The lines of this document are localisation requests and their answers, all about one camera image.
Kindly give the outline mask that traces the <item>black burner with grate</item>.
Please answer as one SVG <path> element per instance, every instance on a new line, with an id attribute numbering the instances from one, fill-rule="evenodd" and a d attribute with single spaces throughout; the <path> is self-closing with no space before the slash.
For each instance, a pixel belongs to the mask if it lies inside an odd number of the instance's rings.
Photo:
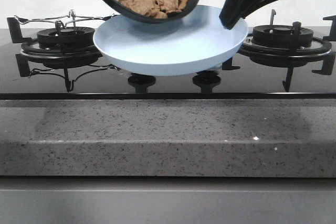
<path id="1" fill-rule="evenodd" d="M 95 30 L 90 27 L 67 27 L 60 18 L 37 19 L 37 22 L 51 22 L 53 28 L 43 29 L 35 38 L 24 37 L 21 25 L 28 19 L 18 16 L 8 17 L 7 23 L 12 43 L 20 44 L 20 53 L 16 54 L 19 75 L 31 77 L 35 75 L 54 75 L 64 79 L 68 92 L 72 91 L 75 82 L 82 76 L 116 69 L 112 64 L 99 66 L 95 62 L 102 54 L 93 44 Z"/>
<path id="2" fill-rule="evenodd" d="M 254 27 L 238 54 L 223 64 L 217 91 L 227 93 L 335 93 L 335 16 L 325 27 L 300 22 Z"/>

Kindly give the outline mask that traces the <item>right black burner with grate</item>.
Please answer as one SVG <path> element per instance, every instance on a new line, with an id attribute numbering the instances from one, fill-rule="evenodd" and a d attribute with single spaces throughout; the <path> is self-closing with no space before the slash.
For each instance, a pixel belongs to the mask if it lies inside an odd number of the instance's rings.
<path id="1" fill-rule="evenodd" d="M 300 22 L 254 27 L 238 54 L 223 64 L 217 91 L 227 93 L 335 93 L 335 16 L 325 27 Z"/>

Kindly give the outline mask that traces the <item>left black burner with grate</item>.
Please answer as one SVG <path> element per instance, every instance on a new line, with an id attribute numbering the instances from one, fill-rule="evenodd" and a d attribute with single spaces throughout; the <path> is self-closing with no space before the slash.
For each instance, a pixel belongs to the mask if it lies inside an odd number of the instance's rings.
<path id="1" fill-rule="evenodd" d="M 82 76 L 116 69 L 112 64 L 99 66 L 95 62 L 102 54 L 93 44 L 95 30 L 90 27 L 67 27 L 60 18 L 37 19 L 37 22 L 51 22 L 53 28 L 43 29 L 35 38 L 24 37 L 21 25 L 28 19 L 18 16 L 8 17 L 7 23 L 12 43 L 20 44 L 20 53 L 16 54 L 19 75 L 31 77 L 35 75 L 54 75 L 64 79 L 68 92 L 72 91 L 75 82 Z"/>

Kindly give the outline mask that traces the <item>black glass gas cooktop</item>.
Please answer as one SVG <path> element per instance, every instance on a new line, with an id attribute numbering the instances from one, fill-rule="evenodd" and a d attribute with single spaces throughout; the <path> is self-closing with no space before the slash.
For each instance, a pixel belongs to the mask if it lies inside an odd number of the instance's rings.
<path id="1" fill-rule="evenodd" d="M 263 66 L 237 54 L 222 68 L 172 77 L 117 70 L 100 58 L 92 65 L 48 68 L 28 61 L 9 30 L 1 30 L 1 99 L 333 99 L 335 53 L 304 66 Z"/>

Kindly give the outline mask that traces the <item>right silver control knob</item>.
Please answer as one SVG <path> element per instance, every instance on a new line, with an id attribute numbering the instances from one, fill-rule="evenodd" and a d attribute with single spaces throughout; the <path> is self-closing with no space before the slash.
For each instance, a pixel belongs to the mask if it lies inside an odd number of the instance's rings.
<path id="1" fill-rule="evenodd" d="M 222 70 L 221 68 L 216 67 L 216 68 L 211 68 L 211 69 L 199 71 L 199 72 L 197 72 L 197 74 L 214 74 L 214 75 L 217 75 L 217 74 L 219 74 L 219 72 L 221 70 Z"/>

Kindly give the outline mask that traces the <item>light blue plate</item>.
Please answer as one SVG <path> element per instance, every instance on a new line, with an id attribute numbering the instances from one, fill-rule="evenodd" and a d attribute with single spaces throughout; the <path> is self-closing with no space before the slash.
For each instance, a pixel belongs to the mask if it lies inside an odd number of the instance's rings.
<path id="1" fill-rule="evenodd" d="M 178 76 L 215 68 L 238 52 L 248 34 L 240 19 L 231 29 L 220 8 L 198 5 L 182 19 L 145 24 L 122 15 L 101 24 L 94 45 L 114 66 L 149 76 Z"/>

